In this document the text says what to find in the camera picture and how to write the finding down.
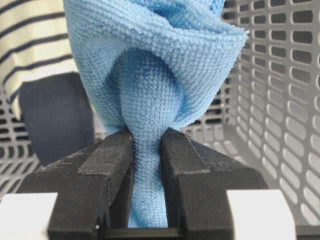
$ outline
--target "white block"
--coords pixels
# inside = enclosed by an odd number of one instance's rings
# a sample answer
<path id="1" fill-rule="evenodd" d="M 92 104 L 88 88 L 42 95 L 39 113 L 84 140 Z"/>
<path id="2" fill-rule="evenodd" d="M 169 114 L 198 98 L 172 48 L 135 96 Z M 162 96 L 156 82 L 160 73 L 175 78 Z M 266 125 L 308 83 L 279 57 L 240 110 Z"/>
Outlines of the white block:
<path id="1" fill-rule="evenodd" d="M 296 240 L 293 215 L 280 190 L 227 190 L 234 240 Z"/>
<path id="2" fill-rule="evenodd" d="M 58 193 L 7 194 L 0 203 L 0 240 L 48 240 Z"/>

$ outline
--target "striped shirt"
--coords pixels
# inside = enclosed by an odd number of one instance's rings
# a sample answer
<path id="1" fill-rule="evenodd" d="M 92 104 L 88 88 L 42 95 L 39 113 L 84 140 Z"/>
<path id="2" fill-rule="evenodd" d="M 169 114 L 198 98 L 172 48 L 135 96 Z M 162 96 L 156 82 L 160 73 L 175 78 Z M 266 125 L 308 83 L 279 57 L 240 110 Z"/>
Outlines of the striped shirt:
<path id="1" fill-rule="evenodd" d="M 20 119 L 23 82 L 78 72 L 63 0 L 0 0 L 0 83 Z"/>

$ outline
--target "blue microfiber towel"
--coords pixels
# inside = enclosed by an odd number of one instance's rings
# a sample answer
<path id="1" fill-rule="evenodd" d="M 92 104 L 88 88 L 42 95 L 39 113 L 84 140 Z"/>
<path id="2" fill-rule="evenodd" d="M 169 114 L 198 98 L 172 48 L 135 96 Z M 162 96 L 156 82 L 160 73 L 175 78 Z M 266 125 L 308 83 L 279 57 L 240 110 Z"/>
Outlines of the blue microfiber towel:
<path id="1" fill-rule="evenodd" d="M 107 132 L 133 133 L 130 227 L 166 227 L 160 141 L 209 107 L 246 33 L 224 0 L 64 0 L 72 54 Z"/>

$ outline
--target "towel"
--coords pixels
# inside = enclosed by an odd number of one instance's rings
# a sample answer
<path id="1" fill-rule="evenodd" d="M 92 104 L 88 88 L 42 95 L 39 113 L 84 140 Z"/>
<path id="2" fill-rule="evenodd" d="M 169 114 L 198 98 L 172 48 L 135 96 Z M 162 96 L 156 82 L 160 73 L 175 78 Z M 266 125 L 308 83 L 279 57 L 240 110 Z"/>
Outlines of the towel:
<path id="1" fill-rule="evenodd" d="M 224 0 L 64 0 L 71 51 L 109 134 L 133 134 L 129 226 L 166 227 L 160 142 L 209 107 L 245 44 Z"/>

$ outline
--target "gray plastic basket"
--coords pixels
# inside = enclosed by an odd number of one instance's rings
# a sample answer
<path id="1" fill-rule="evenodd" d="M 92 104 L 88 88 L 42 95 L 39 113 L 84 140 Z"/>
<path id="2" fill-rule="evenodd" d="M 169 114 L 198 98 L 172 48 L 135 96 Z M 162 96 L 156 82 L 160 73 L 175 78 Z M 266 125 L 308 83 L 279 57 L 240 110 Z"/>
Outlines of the gray plastic basket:
<path id="1" fill-rule="evenodd" d="M 319 12 L 319 0 L 226 0 L 223 18 L 250 38 L 208 111 L 182 130 L 260 170 L 298 225 L 320 225 Z M 97 117 L 95 128 L 103 139 Z M 0 198 L 39 166 L 0 89 Z"/>

